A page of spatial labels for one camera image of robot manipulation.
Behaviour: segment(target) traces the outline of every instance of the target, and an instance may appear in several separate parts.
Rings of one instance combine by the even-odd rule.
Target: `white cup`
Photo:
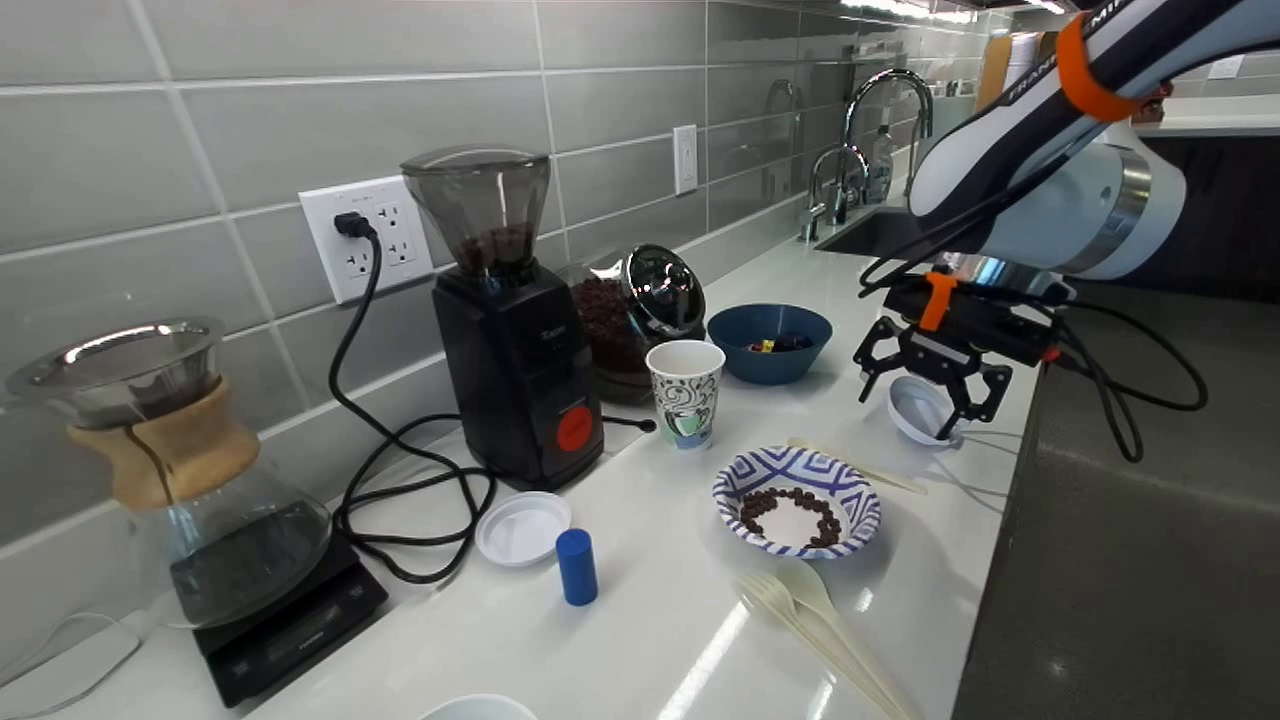
[[[649,348],[643,367],[659,432],[701,447],[717,425],[723,354],[710,339],[667,339]]]
[[[477,691],[477,697],[457,697],[447,706],[430,708],[430,720],[538,720],[538,716],[513,697]]]

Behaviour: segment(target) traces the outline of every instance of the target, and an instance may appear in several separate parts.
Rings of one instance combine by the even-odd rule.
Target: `power cord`
[[[1208,383],[1206,383],[1200,367],[1195,367],[1168,336],[1161,336],[1154,324],[1145,324],[1145,319],[1136,319],[1136,317],[1130,317],[1130,313],[1104,308],[1104,303],[1084,303],[1084,299],[1067,299],[1067,308],[1096,313],[1096,317],[1112,317],[1112,319],[1136,328],[1136,332],[1150,336],[1171,366],[1182,366],[1182,373],[1193,382],[1193,399],[1168,399],[1168,396],[1142,393],[1142,388],[1131,388],[1131,383],[1117,383],[1117,382],[1112,382],[1112,388],[1117,388],[1122,396],[1131,396],[1131,399],[1145,399],[1145,405],[1158,405],[1158,410],[1168,410],[1168,411],[1200,411],[1200,410],[1208,405]]]
[[[1024,175],[1020,186],[1010,186],[1006,193],[972,205],[967,214],[909,237],[906,246],[895,246],[893,254],[878,255],[866,272],[860,272],[860,298],[873,298],[895,281],[906,281],[912,270],[921,270],[924,261],[934,261],[935,254],[956,249],[972,228],[993,225],[1006,210],[1011,210],[1016,200],[1024,200],[1032,187],[1040,187],[1053,174],[1059,174],[1067,163],[1067,157],[1049,160],[1046,169],[1037,169],[1032,175]],[[921,249],[924,254],[909,255],[900,270],[878,276],[895,254]]]
[[[358,336],[361,336],[361,328],[365,328],[365,317],[368,317],[368,308],[373,308],[373,298],[376,298],[376,284],[379,284],[379,272],[385,272],[385,254],[379,254],[376,228],[373,228],[368,218],[361,218],[361,214],[338,218],[334,228],[338,228],[341,237],[349,237],[349,240],[365,240],[365,246],[373,249],[373,265],[368,265],[368,284],[365,284],[361,308],[358,308],[343,339],[341,339],[338,354],[334,354],[330,393],[334,393],[338,405],[343,405],[353,418],[361,418],[376,438],[385,438],[385,446],[379,446],[379,447],[358,470],[358,477],[349,482],[343,499],[341,499],[334,523],[338,523],[341,538],[353,540],[353,550],[358,550],[361,557],[385,566],[385,568],[387,568],[392,578],[401,578],[406,586],[447,586],[447,581],[459,573],[459,566],[465,566],[465,557],[472,551],[472,545],[477,545],[477,523],[481,523],[481,516],[491,507],[496,482],[491,482],[488,470],[459,470],[459,466],[454,466],[454,460],[441,458],[441,454],[430,454],[430,447],[407,446],[407,432],[430,429],[430,425],[445,425],[445,420],[457,425],[459,418],[454,418],[454,411],[432,411],[432,418],[407,420],[406,429],[392,432],[387,425],[379,425],[368,410],[361,410],[361,405],[341,388],[341,367],[343,367],[343,360],[349,360],[349,354],[353,354],[353,344],[358,344]],[[407,484],[361,494],[361,490],[373,482],[373,470],[379,466],[379,458],[385,458],[387,447],[401,447],[401,454],[407,454],[407,458],[432,460],[432,466],[441,466],[441,471],[421,477],[421,482],[407,482]],[[445,538],[379,538],[379,531],[361,531],[361,527],[353,523],[358,507],[368,507],[368,503],[379,503],[379,499],[392,499],[392,495],[407,495],[407,494],[423,494],[423,490],[436,490],[436,484],[447,484],[447,482],[459,490],[459,495],[465,495],[465,503],[470,503],[470,523],[457,527],[457,531],[445,531]],[[447,550],[447,545],[457,545],[457,551],[454,551],[454,557],[445,559],[445,568],[436,568],[436,573],[412,573],[412,568],[406,568],[406,566],[387,551],[387,550]]]

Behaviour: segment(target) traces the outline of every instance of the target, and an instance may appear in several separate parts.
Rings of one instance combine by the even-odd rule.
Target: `small white dish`
[[[481,557],[501,568],[526,568],[552,557],[558,538],[570,527],[573,514],[552,494],[518,494],[496,499],[481,527]]]
[[[538,720],[538,716],[513,697],[477,691],[477,697],[457,697],[430,708],[423,720]]]
[[[952,429],[949,440],[935,440],[935,432],[952,418],[952,396],[924,378],[895,378],[888,383],[888,420],[893,429],[921,446],[921,447],[959,447],[959,429]]]

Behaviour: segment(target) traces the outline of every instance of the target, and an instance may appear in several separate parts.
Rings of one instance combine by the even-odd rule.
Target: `patterned plate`
[[[730,531],[767,557],[840,559],[881,531],[878,490],[811,447],[746,454],[712,495]]]

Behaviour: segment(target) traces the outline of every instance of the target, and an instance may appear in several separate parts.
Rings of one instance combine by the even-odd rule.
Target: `electrical outlet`
[[[373,272],[368,240],[349,240],[334,228],[341,214],[361,214],[376,228],[376,240],[385,249],[376,292],[412,284],[432,272],[423,218],[415,214],[406,175],[311,187],[299,193],[299,205],[338,303],[361,299]]]

